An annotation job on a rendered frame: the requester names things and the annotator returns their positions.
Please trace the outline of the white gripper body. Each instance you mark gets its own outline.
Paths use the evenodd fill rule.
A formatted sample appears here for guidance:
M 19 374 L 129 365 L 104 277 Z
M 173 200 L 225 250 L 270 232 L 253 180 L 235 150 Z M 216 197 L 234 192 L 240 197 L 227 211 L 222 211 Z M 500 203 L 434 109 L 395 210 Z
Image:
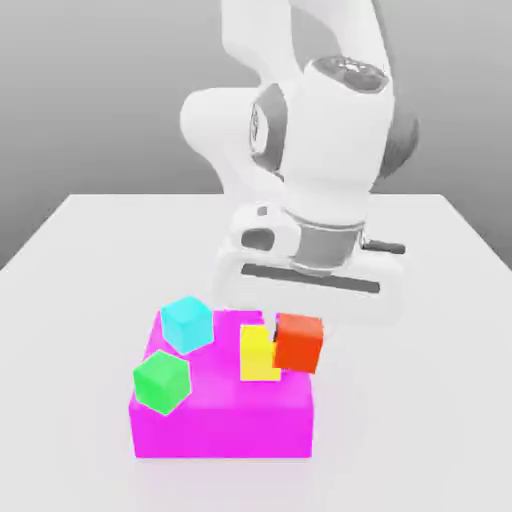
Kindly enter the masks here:
M 380 326 L 400 316 L 403 265 L 396 255 L 357 250 L 329 275 L 305 275 L 287 258 L 223 247 L 214 267 L 212 295 L 231 309 Z

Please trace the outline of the small red cube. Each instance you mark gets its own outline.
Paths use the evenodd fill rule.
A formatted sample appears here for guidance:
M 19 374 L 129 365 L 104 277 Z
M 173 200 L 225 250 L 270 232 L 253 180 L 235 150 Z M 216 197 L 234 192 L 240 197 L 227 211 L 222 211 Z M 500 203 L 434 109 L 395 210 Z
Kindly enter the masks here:
M 280 313 L 274 335 L 275 368 L 314 374 L 324 341 L 320 318 Z

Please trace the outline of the small yellow cube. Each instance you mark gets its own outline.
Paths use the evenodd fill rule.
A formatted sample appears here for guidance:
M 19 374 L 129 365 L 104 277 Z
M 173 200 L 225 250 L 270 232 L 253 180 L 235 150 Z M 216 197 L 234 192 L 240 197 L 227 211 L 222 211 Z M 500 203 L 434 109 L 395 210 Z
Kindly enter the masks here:
M 240 380 L 245 382 L 279 381 L 281 369 L 274 366 L 275 344 L 264 325 L 240 328 Z

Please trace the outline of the small cyan cube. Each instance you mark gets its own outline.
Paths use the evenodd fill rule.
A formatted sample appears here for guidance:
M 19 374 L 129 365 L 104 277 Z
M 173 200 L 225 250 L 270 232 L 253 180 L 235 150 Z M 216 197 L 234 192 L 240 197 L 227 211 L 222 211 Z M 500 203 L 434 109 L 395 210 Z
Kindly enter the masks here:
M 160 309 L 163 338 L 180 355 L 213 342 L 213 312 L 201 300 L 187 296 Z

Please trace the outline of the small green cube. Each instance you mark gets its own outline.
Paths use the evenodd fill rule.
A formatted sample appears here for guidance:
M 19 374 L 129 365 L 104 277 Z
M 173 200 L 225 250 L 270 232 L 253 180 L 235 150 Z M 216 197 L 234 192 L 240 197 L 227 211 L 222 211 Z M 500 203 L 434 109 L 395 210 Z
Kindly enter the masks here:
M 167 416 L 192 391 L 188 361 L 163 350 L 157 350 L 133 370 L 136 400 Z

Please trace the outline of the large magenta box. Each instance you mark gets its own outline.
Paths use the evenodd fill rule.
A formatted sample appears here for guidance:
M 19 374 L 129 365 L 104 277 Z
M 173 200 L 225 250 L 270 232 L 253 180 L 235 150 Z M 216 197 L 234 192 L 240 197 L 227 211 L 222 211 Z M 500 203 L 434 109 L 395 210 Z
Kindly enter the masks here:
M 260 325 L 254 310 L 216 310 L 212 343 L 187 355 L 192 392 L 167 415 L 129 403 L 139 458 L 308 458 L 314 405 L 310 378 L 285 372 L 280 380 L 240 378 L 239 334 Z

